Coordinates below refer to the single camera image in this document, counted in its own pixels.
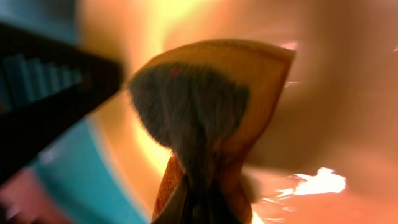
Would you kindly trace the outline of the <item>yellow green sponge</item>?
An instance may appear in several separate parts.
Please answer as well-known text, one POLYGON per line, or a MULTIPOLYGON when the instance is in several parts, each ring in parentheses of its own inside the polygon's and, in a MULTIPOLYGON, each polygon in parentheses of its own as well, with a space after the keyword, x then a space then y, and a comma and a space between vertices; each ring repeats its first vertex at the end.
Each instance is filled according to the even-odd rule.
POLYGON ((239 178, 294 57, 293 50, 251 40, 206 40, 166 51, 132 76, 132 105, 175 166, 163 177, 152 221, 186 175, 180 223, 251 223, 239 178))

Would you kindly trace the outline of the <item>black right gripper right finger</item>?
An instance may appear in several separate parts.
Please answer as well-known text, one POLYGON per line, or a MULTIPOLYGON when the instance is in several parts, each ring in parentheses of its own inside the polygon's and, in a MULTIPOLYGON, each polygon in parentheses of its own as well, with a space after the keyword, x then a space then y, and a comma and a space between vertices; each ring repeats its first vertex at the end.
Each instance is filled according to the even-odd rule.
POLYGON ((184 175, 172 192, 159 216, 152 224, 180 224, 188 193, 188 177, 184 175))

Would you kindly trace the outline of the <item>yellow plate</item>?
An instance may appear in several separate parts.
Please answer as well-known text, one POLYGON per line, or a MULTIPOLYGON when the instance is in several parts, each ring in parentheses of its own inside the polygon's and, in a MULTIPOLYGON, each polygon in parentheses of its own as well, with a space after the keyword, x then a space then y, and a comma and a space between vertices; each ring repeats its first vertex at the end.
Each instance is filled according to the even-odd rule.
POLYGON ((396 1, 80 1, 78 20, 81 46, 125 78, 201 40, 294 50, 244 168, 254 221, 397 222, 396 1))

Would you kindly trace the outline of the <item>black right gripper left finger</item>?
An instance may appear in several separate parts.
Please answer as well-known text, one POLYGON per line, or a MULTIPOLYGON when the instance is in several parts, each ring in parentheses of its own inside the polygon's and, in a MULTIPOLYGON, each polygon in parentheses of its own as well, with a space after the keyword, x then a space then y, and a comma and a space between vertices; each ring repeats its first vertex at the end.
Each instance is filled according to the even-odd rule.
POLYGON ((1 182, 121 88, 120 63, 1 24, 1 182))

